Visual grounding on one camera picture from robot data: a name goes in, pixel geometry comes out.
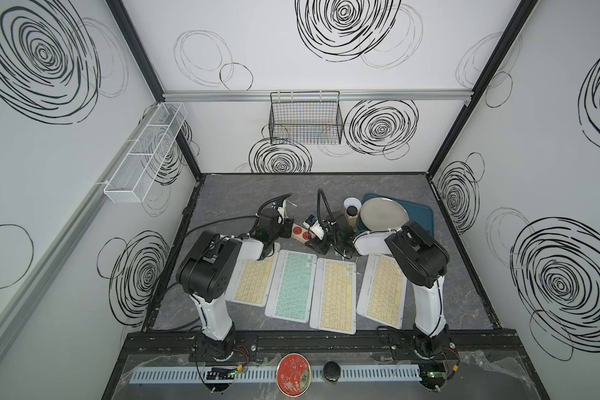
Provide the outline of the cream power strip red sockets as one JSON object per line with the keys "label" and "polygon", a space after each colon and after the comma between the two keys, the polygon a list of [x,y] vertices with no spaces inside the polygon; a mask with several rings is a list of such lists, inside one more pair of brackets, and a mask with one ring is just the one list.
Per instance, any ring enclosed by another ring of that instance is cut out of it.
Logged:
{"label": "cream power strip red sockets", "polygon": [[314,238],[314,235],[310,231],[308,231],[304,226],[297,225],[296,223],[292,226],[291,233],[291,238],[302,244],[305,244]]}

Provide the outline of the yellow wireless keyboard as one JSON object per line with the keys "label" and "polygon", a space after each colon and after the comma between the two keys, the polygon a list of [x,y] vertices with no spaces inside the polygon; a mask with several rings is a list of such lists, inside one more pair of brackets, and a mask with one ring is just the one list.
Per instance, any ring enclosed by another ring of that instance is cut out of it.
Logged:
{"label": "yellow wireless keyboard", "polygon": [[356,286],[355,263],[319,258],[309,326],[333,333],[355,334]]}
{"label": "yellow wireless keyboard", "polygon": [[401,329],[407,278],[394,258],[369,255],[358,297],[357,314]]}

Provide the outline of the mint green wireless keyboard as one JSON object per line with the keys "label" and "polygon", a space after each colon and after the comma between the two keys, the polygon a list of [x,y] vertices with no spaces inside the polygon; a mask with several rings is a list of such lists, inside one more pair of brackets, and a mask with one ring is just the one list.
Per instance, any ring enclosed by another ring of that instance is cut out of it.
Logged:
{"label": "mint green wireless keyboard", "polygon": [[275,264],[265,315],[307,323],[318,258],[315,254],[282,250]]}

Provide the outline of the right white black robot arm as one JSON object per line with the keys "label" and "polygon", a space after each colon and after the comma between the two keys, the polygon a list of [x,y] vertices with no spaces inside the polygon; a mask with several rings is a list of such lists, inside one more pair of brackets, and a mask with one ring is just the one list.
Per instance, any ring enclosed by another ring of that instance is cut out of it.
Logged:
{"label": "right white black robot arm", "polygon": [[332,249],[343,256],[393,257],[401,274],[413,285],[415,353],[420,358],[431,359],[449,344],[443,284],[450,256],[418,223],[408,222],[401,228],[355,234],[351,228],[341,230],[333,222],[323,227],[322,235],[310,235],[306,246],[323,255]]}

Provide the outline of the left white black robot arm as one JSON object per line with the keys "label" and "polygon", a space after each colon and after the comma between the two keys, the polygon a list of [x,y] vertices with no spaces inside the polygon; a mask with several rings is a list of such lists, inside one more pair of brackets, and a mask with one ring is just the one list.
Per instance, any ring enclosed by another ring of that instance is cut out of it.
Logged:
{"label": "left white black robot arm", "polygon": [[216,359],[229,358],[235,345],[226,291],[237,263],[265,259],[276,241],[289,238],[293,231],[293,219],[281,208],[265,209],[255,218],[247,233],[203,231],[177,271],[176,282],[198,311],[201,328],[196,345]]}

